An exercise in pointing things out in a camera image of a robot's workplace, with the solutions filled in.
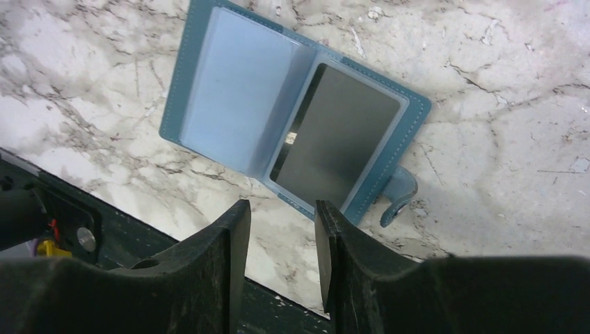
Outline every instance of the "red wire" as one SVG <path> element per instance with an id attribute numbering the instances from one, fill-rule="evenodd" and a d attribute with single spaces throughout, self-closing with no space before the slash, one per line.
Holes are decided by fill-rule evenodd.
<path id="1" fill-rule="evenodd" d="M 57 228 L 57 221 L 55 219 L 52 219 L 51 223 L 49 223 L 49 226 L 51 226 L 52 230 L 54 231 L 55 240 L 59 241 L 59 230 Z"/>

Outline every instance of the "metal screw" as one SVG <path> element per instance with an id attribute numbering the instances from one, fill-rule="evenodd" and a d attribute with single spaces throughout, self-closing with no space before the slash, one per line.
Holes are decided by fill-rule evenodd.
<path id="1" fill-rule="evenodd" d="M 96 239 L 88 228 L 79 228 L 76 235 L 82 248 L 88 252 L 93 252 L 96 249 Z"/>

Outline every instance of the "stitching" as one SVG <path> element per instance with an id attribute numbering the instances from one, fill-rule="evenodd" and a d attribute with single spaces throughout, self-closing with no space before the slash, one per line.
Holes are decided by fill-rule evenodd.
<path id="1" fill-rule="evenodd" d="M 383 220 L 386 222 L 390 221 L 391 218 L 393 218 L 393 213 L 397 212 L 397 210 L 399 210 L 399 209 L 395 208 L 394 210 L 392 210 L 392 207 L 389 207 L 388 210 L 391 210 L 390 213 L 387 216 L 383 217 Z"/>
<path id="2" fill-rule="evenodd" d="M 187 15 L 187 20 L 186 20 L 186 24 L 184 25 L 184 32 L 182 33 L 182 40 L 180 41 L 181 45 L 186 45 L 185 42 L 186 40 L 189 39 L 189 35 L 191 34 L 191 28 L 192 28 L 192 19 L 188 20 L 189 15 Z M 178 58 L 176 60 L 176 63 L 178 64 L 177 68 L 176 68 L 176 73 L 182 73 L 182 67 L 184 64 L 184 61 L 182 61 L 182 59 L 184 58 L 184 53 L 186 52 L 186 47 L 182 48 L 182 51 L 179 52 L 178 54 Z M 176 87 L 176 85 L 178 84 L 178 76 L 177 75 L 173 75 L 173 80 L 172 80 L 172 84 L 170 85 L 170 95 L 168 96 L 168 99 L 170 100 L 174 100 L 174 95 L 176 90 L 174 89 Z M 166 103 L 166 108 L 164 110 L 164 118 L 162 120 L 162 124 L 163 124 L 163 129 L 162 129 L 162 134 L 164 136 L 168 136 L 168 121 L 170 120 L 170 111 L 166 110 L 170 108 L 169 104 Z"/>
<path id="3" fill-rule="evenodd" d="M 313 219 L 313 215 L 311 212 L 309 212 L 308 210 L 304 209 L 302 206 L 300 206 L 299 204 L 295 203 L 293 200 L 291 200 L 290 198 L 288 198 L 287 196 L 281 194 L 281 193 L 277 193 L 277 196 L 281 199 L 284 200 L 285 202 L 287 202 L 287 204 L 291 205 L 294 209 L 296 209 L 297 211 L 299 211 L 300 213 L 306 215 L 308 218 Z"/>
<path id="4" fill-rule="evenodd" d="M 377 181 L 375 181 L 375 183 L 373 184 L 373 187 L 371 188 L 371 190 L 369 191 L 369 194 L 367 195 L 367 197 L 365 198 L 365 200 L 362 202 L 362 204 L 360 205 L 360 207 L 358 208 L 356 214 L 354 215 L 353 221 L 356 221 L 358 219 L 358 215 L 361 213 L 361 211 L 364 210 L 364 208 L 366 208 L 367 206 L 367 202 L 369 201 L 369 199 L 373 196 L 373 193 L 375 192 L 375 189 L 377 188 L 377 184 L 379 184 L 379 182 L 381 181 L 381 179 L 383 179 L 383 176 L 385 175 L 385 172 L 389 169 L 391 162 L 393 161 L 393 159 L 395 157 L 397 157 L 397 154 L 399 153 L 402 145 L 408 140 L 408 137 L 410 136 L 410 133 L 414 130 L 414 126 L 416 126 L 416 124 L 418 123 L 418 120 L 420 119 L 420 116 L 424 113 L 424 103 L 422 103 L 418 98 L 416 98 L 416 96 L 411 96 L 411 95 L 407 95 L 404 92 L 402 92 L 401 90 L 399 90 L 398 88 L 395 88 L 393 86 L 391 86 L 390 84 L 384 82 L 383 80 L 377 79 L 374 75 L 352 65 L 352 64 L 346 64 L 349 67 L 353 68 L 354 70 L 357 70 L 361 73 L 363 73 L 364 75 L 367 75 L 368 77 L 371 77 L 373 80 L 377 80 L 379 82 L 381 82 L 382 84 L 386 85 L 389 88 L 392 88 L 393 90 L 397 91 L 398 93 L 401 93 L 404 96 L 407 96 L 411 99 L 416 100 L 416 102 L 420 103 L 420 112 L 417 114 L 416 119 L 414 119 L 414 122 L 412 123 L 412 126 L 410 126 L 410 129 L 408 129 L 408 131 L 406 132 L 406 135 L 404 136 L 404 139 L 401 140 L 401 143 L 397 146 L 397 149 L 395 150 L 394 154 L 391 156 L 391 158 L 389 159 L 389 161 L 387 162 L 387 164 L 385 165 L 385 168 L 383 169 L 383 171 L 381 172 L 381 174 L 379 175 L 379 178 L 377 178 Z"/>
<path id="5" fill-rule="evenodd" d="M 216 5 L 220 6 L 221 5 L 221 0 L 217 0 L 215 1 Z M 224 8 L 227 8 L 228 10 L 231 10 L 232 12 L 238 14 L 238 15 L 243 15 L 243 16 L 247 16 L 249 19 L 253 20 L 254 22 L 257 22 L 258 24 L 261 24 L 262 26 L 265 26 L 266 28 L 271 29 L 272 31 L 275 31 L 277 33 L 282 34 L 282 31 L 279 31 L 278 29 L 272 27 L 269 24 L 264 23 L 262 20 L 254 18 L 246 13 L 239 13 L 237 10 L 235 10 L 234 8 L 230 8 L 227 6 L 223 6 Z M 186 40 L 188 39 L 188 37 L 191 34 L 191 28 L 192 28 L 192 23 L 191 21 L 187 20 L 186 25 L 184 27 L 185 32 L 183 33 L 183 38 L 181 43 L 184 44 L 186 42 Z M 305 41 L 302 38 L 297 37 L 296 35 L 292 35 L 290 36 L 291 39 L 296 40 L 298 42 L 300 42 L 301 44 L 307 45 L 308 47 L 311 47 L 319 52 L 321 52 L 322 54 L 325 54 L 327 56 L 329 56 L 332 59 L 335 59 L 337 61 L 340 61 L 338 58 L 336 58 L 335 56 L 333 56 L 332 54 L 329 54 L 328 52 L 326 52 L 325 50 L 322 50 L 320 48 L 318 48 L 317 46 L 311 45 L 309 42 Z M 182 61 L 184 58 L 184 53 L 185 53 L 186 49 L 183 49 L 181 53 L 179 53 L 178 55 L 178 59 L 177 62 L 179 63 L 179 66 L 177 68 L 178 72 L 182 72 L 182 65 L 184 64 L 184 62 Z M 415 96 L 412 95 L 408 95 L 407 93 L 399 90 L 398 88 L 392 86 L 389 83 L 384 82 L 384 80 L 378 79 L 376 78 L 373 74 L 368 73 L 367 71 L 364 71 L 363 69 L 360 69 L 359 67 L 356 67 L 353 64 L 350 64 L 348 62 L 344 63 L 346 66 L 349 66 L 350 68 L 352 68 L 353 70 L 359 71 L 361 73 L 363 73 L 364 75 L 372 78 L 373 80 L 380 82 L 381 84 L 397 91 L 398 93 L 402 94 L 403 96 L 409 97 L 411 99 L 414 99 L 416 102 L 420 103 L 420 112 L 418 113 L 418 115 L 416 116 L 416 119 L 414 120 L 414 122 L 412 123 L 412 126 L 410 126 L 410 129 L 406 132 L 406 135 L 404 136 L 404 139 L 402 139 L 401 143 L 397 146 L 397 149 L 395 150 L 394 154 L 391 156 L 391 158 L 389 159 L 389 161 L 387 162 L 387 164 L 385 165 L 385 168 L 383 169 L 383 171 L 381 172 L 381 174 L 379 175 L 377 181 L 375 181 L 375 183 L 373 184 L 373 187 L 371 188 L 369 194 L 367 195 L 367 197 L 365 198 L 365 200 L 362 202 L 360 208 L 358 209 L 358 211 L 356 212 L 353 221 L 356 221 L 358 218 L 358 215 L 361 213 L 361 211 L 364 210 L 364 208 L 367 205 L 367 202 L 369 201 L 369 199 L 373 196 L 373 193 L 376 190 L 377 184 L 379 184 L 379 182 L 383 179 L 383 176 L 385 175 L 385 172 L 389 169 L 393 159 L 395 159 L 395 157 L 397 157 L 397 154 L 399 153 L 402 145 L 407 141 L 408 137 L 410 136 L 410 133 L 414 130 L 414 126 L 418 123 L 418 120 L 420 119 L 420 116 L 422 116 L 422 114 L 424 113 L 424 103 L 422 103 L 418 98 L 416 98 Z M 171 87 L 171 94 L 168 96 L 168 98 L 173 99 L 175 96 L 175 89 L 172 89 L 174 87 L 176 87 L 176 85 L 178 84 L 178 77 L 174 76 L 175 78 L 173 79 L 172 85 L 170 85 Z M 162 123 L 164 124 L 164 130 L 162 131 L 162 134 L 167 136 L 168 135 L 168 121 L 170 118 L 170 112 L 165 112 L 164 115 L 164 119 L 162 121 Z M 287 199 L 287 202 L 290 205 L 295 205 L 295 202 L 293 202 L 292 200 L 289 200 L 288 198 L 285 197 L 285 199 Z"/>

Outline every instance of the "blue leather card holder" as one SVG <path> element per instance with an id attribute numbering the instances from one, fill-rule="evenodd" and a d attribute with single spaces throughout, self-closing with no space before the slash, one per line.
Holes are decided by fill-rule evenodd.
<path id="1" fill-rule="evenodd" d="M 310 218 L 314 200 L 325 199 L 358 224 L 384 189 L 395 193 L 386 186 L 430 108 L 279 24 L 229 1 L 199 0 L 189 7 L 160 135 L 258 179 Z"/>

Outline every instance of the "white marble countertop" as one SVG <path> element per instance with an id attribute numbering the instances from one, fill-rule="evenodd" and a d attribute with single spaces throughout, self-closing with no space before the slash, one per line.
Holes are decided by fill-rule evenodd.
<path id="1" fill-rule="evenodd" d="M 405 154 L 400 253 L 590 255 L 590 3 L 252 0 L 240 4 L 423 93 Z M 188 1 L 0 4 L 0 147 L 183 239 L 238 198 L 246 275 L 321 305 L 312 222 L 256 181 L 158 135 Z"/>

